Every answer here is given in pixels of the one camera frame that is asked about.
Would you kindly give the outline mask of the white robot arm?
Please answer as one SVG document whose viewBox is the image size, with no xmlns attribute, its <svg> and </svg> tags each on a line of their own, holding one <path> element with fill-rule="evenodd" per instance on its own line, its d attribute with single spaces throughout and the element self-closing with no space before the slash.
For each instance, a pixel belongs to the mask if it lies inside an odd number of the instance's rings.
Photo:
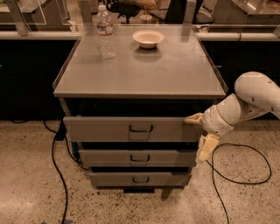
<svg viewBox="0 0 280 224">
<path fill-rule="evenodd" d="M 233 94 L 203 113 L 190 115 L 184 120 L 200 125 L 206 132 L 200 137 L 196 159 L 206 161 L 220 139 L 236 124 L 268 113 L 280 118 L 280 87 L 263 73 L 242 74 L 235 81 Z"/>
</svg>

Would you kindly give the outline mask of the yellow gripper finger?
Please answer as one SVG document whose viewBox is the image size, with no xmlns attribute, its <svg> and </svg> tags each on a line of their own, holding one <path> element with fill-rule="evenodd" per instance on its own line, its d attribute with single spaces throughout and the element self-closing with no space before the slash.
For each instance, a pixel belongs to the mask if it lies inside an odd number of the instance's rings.
<svg viewBox="0 0 280 224">
<path fill-rule="evenodd" d="M 185 123 L 193 124 L 193 125 L 201 125 L 203 120 L 203 114 L 202 113 L 196 113 L 194 115 L 189 115 L 184 119 Z"/>
<path fill-rule="evenodd" d="M 197 150 L 196 162 L 205 162 L 209 155 L 214 151 L 214 149 L 219 144 L 219 137 L 214 134 L 207 134 L 206 136 L 201 136 L 199 139 L 199 148 Z"/>
</svg>

